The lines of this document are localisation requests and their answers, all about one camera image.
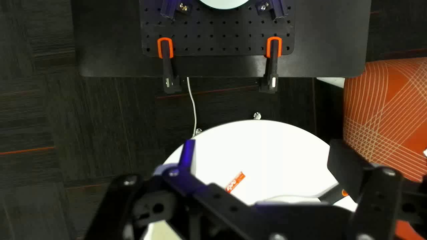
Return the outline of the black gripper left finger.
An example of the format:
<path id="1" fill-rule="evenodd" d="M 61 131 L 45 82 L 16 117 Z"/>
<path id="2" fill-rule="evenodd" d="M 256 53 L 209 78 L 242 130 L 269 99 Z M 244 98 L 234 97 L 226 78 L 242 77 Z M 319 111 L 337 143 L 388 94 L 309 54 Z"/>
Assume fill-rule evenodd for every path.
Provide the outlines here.
<path id="1" fill-rule="evenodd" d="M 157 181 L 153 213 L 184 240 L 249 240 L 249 209 L 220 189 L 204 185 L 192 173 L 196 142 L 186 141 L 176 166 Z"/>

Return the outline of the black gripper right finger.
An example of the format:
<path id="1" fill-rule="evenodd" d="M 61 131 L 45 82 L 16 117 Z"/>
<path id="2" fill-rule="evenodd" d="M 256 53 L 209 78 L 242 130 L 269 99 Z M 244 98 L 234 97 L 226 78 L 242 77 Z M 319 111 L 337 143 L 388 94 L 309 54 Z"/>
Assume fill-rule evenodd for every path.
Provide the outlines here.
<path id="1" fill-rule="evenodd" d="M 349 217 L 349 240 L 392 240 L 403 178 L 387 167 L 373 167 L 343 141 L 329 143 L 327 169 L 357 205 Z"/>

